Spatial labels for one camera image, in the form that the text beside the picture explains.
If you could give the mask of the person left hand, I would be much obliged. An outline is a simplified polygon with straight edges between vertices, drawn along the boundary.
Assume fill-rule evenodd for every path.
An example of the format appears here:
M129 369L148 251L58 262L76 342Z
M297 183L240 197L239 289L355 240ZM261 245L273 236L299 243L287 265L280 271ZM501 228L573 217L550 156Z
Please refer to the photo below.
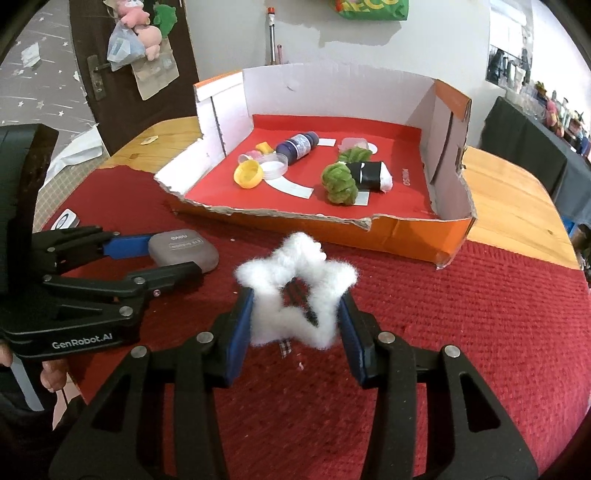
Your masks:
M13 354L4 342L1 343L0 362L8 368L13 364ZM68 365L65 360L43 361L40 381L48 391L55 393L66 385L67 374Z

